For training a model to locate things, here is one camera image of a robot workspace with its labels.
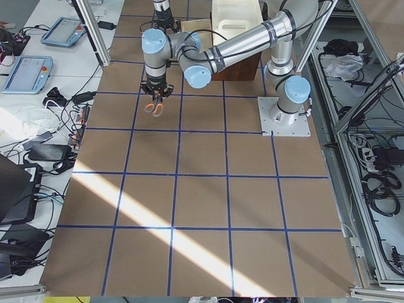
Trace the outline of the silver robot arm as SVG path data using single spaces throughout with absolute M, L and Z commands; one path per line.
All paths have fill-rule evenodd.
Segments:
M 268 18 L 259 25 L 231 39 L 201 50 L 199 35 L 179 32 L 167 35 L 157 28 L 145 30 L 141 46 L 145 62 L 146 80 L 140 88 L 152 97 L 145 112 L 158 117 L 163 111 L 163 100 L 171 95 L 174 87 L 167 83 L 168 61 L 177 60 L 184 78 L 195 88 L 206 87 L 213 74 L 271 49 L 271 59 L 266 65 L 268 80 L 275 86 L 280 99 L 278 108 L 285 114 L 298 111 L 297 97 L 287 91 L 290 82 L 296 80 L 292 70 L 292 45 L 317 21 L 318 1 L 268 1 Z
M 173 17 L 169 0 L 153 0 L 153 6 L 157 17 L 154 21 L 156 29 L 161 29 L 164 33 L 167 30 L 173 33 L 181 31 L 181 21 Z

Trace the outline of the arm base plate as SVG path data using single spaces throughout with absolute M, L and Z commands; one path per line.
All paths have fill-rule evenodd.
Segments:
M 258 97 L 258 110 L 263 136 L 310 137 L 311 132 L 301 104 L 299 111 L 286 114 L 278 108 L 278 97 Z

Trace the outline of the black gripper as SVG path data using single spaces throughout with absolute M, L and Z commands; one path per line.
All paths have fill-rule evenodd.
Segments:
M 170 8 L 166 10 L 155 10 L 157 20 L 152 21 L 152 27 L 155 29 L 163 30 L 162 24 L 169 24 L 169 29 L 173 33 L 179 33 L 181 31 L 181 21 L 174 19 Z
M 166 74 L 160 76 L 147 74 L 146 80 L 140 83 L 140 89 L 146 95 L 151 96 L 152 101 L 154 101 L 155 94 L 159 93 L 159 102 L 162 103 L 165 98 L 172 94 L 174 86 L 167 84 Z

